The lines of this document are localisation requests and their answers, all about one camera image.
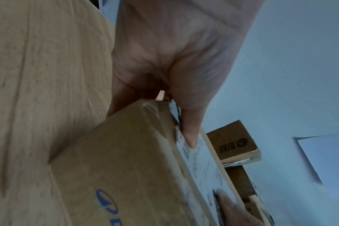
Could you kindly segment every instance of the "black logo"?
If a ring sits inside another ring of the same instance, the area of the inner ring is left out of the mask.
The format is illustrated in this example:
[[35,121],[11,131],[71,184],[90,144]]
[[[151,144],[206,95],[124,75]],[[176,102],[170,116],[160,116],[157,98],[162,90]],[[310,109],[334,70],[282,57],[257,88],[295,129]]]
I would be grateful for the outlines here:
[[237,146],[238,146],[238,147],[244,147],[244,146],[247,145],[247,144],[248,144],[248,140],[245,139],[245,138],[239,139],[239,140],[237,141]]

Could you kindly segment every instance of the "wooden table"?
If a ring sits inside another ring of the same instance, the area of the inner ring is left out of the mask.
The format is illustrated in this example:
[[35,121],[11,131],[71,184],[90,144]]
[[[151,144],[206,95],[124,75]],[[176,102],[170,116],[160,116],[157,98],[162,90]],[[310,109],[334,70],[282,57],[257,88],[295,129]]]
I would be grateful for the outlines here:
[[104,120],[114,33],[87,0],[0,0],[0,225],[66,225],[47,163]]

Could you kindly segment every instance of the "wooden surface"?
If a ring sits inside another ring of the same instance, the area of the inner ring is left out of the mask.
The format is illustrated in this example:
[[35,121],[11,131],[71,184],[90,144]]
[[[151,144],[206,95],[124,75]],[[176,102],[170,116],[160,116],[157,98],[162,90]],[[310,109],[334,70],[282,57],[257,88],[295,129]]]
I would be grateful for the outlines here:
[[65,225],[47,162],[104,120],[114,25],[87,0],[0,0],[0,225]]

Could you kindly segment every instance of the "blue logo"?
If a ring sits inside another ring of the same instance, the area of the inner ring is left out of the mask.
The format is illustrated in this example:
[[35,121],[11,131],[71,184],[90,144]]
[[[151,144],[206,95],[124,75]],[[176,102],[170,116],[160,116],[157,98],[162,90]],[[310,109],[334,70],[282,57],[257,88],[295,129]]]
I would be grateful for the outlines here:
[[103,190],[96,191],[96,198],[99,201],[100,205],[105,209],[105,211],[110,215],[110,225],[111,226],[123,226],[121,219],[117,218],[118,208],[115,201]]

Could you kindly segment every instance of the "hand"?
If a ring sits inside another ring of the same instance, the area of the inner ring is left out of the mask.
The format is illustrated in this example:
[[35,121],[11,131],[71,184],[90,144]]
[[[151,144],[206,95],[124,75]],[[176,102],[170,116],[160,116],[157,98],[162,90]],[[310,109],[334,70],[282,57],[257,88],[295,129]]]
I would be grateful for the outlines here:
[[227,225],[229,226],[264,226],[264,224],[256,219],[247,211],[241,209],[223,190],[218,190],[218,200],[221,210],[226,218]]
[[229,74],[262,0],[123,0],[113,57],[111,116],[164,90],[198,144],[206,109]]

